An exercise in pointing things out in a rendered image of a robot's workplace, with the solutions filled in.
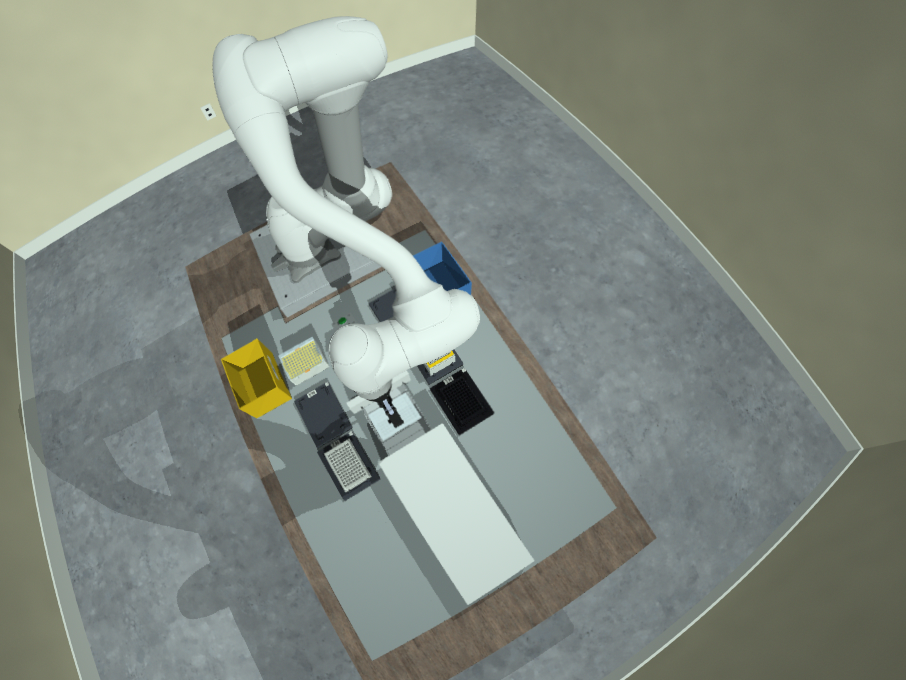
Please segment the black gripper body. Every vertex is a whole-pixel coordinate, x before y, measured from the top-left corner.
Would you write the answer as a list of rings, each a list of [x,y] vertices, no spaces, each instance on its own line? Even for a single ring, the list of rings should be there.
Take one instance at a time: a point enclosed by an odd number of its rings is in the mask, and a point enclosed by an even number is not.
[[[392,386],[391,386],[391,387],[392,387]],[[377,398],[377,399],[373,399],[373,400],[369,400],[369,401],[379,401],[381,405],[384,405],[384,403],[383,403],[384,400],[387,400],[387,402],[389,402],[388,394],[389,394],[390,391],[391,391],[391,387],[390,387],[390,389],[388,390],[388,392],[385,393],[384,395],[380,396],[380,397]]]

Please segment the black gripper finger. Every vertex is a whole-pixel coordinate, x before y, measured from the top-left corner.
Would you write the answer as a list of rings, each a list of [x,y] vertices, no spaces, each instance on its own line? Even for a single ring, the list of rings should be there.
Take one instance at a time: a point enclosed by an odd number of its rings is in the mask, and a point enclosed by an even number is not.
[[[390,420],[387,420],[388,423],[391,424],[391,422],[392,422],[393,426],[395,428],[397,428],[400,425],[404,424],[404,421],[401,419],[401,416],[398,414],[396,407],[394,407],[394,405],[392,404],[393,400],[390,396],[390,393],[389,393],[388,397],[389,397],[390,401],[387,402],[387,400],[384,400],[383,401],[384,405],[381,405],[379,401],[375,401],[375,402],[377,402],[377,404],[379,405],[380,408],[384,409],[385,414],[390,419]]]

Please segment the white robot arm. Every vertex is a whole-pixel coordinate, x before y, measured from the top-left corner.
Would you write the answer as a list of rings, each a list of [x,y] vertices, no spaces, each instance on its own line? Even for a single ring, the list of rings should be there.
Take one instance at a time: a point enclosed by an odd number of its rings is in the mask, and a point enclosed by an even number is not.
[[[328,347],[339,380],[369,400],[387,393],[400,373],[466,342],[480,323],[471,295],[444,290],[405,247],[365,222],[392,198],[385,174],[364,165],[358,108],[387,58],[377,25],[351,16],[314,21],[260,41],[230,35],[213,54],[224,118],[271,194],[266,217],[281,255],[271,264],[274,272],[288,267],[298,283],[340,259],[331,238],[376,262],[393,279],[393,317],[368,326],[345,325]],[[328,169],[316,189],[297,168],[285,115],[305,102],[313,109]]]

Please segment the black assay plate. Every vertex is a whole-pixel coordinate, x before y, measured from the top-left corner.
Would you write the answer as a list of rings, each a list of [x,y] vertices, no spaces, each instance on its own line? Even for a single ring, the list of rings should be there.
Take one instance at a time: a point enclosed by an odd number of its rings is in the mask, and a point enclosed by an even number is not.
[[[463,375],[439,388],[438,391],[461,426],[486,411]]]

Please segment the grey bench mat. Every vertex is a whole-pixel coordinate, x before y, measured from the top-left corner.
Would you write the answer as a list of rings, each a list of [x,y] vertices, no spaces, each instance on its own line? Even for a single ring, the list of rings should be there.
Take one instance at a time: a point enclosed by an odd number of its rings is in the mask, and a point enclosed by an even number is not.
[[[287,322],[278,307],[222,338],[227,355],[259,339],[292,397],[251,416],[292,511],[371,660],[407,643],[520,576],[616,509],[504,340],[479,308],[476,332],[454,350],[463,365],[428,384],[417,366],[405,385],[432,429],[444,424],[534,562],[467,605],[378,462],[388,456],[358,395],[328,356],[331,323],[351,313],[379,323],[369,306],[395,289],[379,274]],[[313,337],[329,368],[299,385],[278,355]],[[430,388],[465,368],[494,414],[459,435]],[[295,400],[328,382],[352,429],[317,448]],[[380,480],[343,500],[317,451],[352,431]]]

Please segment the blue bin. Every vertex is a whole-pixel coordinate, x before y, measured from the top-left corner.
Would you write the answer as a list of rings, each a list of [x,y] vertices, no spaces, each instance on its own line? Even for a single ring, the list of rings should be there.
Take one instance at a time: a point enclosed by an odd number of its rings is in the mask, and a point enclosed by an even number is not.
[[[444,290],[459,289],[471,295],[472,282],[443,242],[414,255],[414,257],[427,277],[442,284]]]

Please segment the yellow open-top bin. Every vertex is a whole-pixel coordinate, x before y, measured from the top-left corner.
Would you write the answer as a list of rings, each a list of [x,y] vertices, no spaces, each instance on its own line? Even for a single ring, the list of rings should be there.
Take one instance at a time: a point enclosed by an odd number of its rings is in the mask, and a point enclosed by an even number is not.
[[[272,352],[258,339],[221,361],[239,409],[249,415],[259,418],[292,399]]]

